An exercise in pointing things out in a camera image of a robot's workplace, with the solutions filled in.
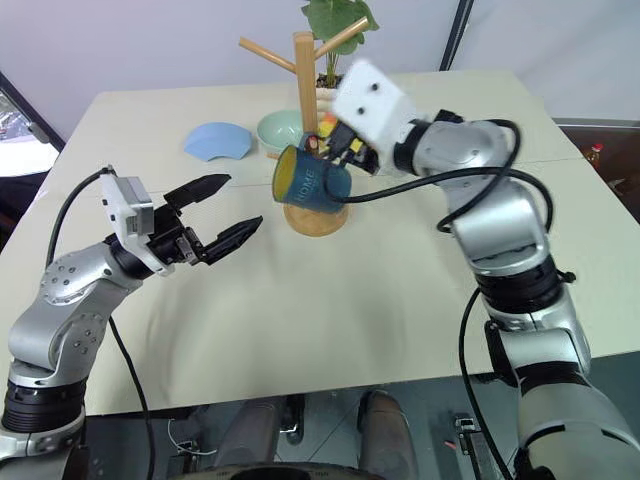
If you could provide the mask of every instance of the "white wall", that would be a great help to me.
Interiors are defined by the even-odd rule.
[[[454,69],[506,68],[554,117],[640,119],[640,1],[476,0]]]
[[[359,51],[389,72],[436,70],[457,0],[369,0],[381,29]],[[0,70],[64,138],[93,97],[292,80],[237,46],[292,58],[300,0],[0,0]]]

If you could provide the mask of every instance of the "gray pants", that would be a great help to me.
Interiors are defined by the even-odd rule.
[[[273,462],[283,408],[281,397],[247,401],[224,435],[215,466]],[[358,468],[386,480],[417,480],[411,434],[398,402],[375,391],[365,408]]]

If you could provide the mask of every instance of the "wooden mug stand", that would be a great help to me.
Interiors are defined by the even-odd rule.
[[[343,42],[346,42],[354,35],[366,30],[368,26],[369,21],[366,17],[362,17],[353,25],[350,25],[323,43],[317,49],[314,48],[313,33],[294,33],[295,64],[244,37],[240,38],[240,46],[296,75],[298,79],[300,111],[302,112],[302,128],[305,133],[316,134],[318,132],[316,60]],[[321,237],[335,232],[344,225],[349,215],[347,205],[337,213],[314,212],[289,204],[284,205],[283,208],[285,218],[289,225],[291,225],[295,231],[312,237]]]

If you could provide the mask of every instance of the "green bowl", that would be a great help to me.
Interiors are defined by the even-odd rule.
[[[302,134],[302,116],[298,110],[279,110],[258,123],[258,140],[272,158],[278,158],[289,145],[298,146]]]

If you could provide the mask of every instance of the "mug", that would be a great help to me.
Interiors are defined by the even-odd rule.
[[[273,174],[273,198],[276,202],[289,203],[316,212],[336,213],[344,206],[333,201],[325,192],[322,176],[327,168],[324,160],[289,145],[278,158]],[[337,165],[329,165],[328,187],[338,197],[351,193],[351,175]]]

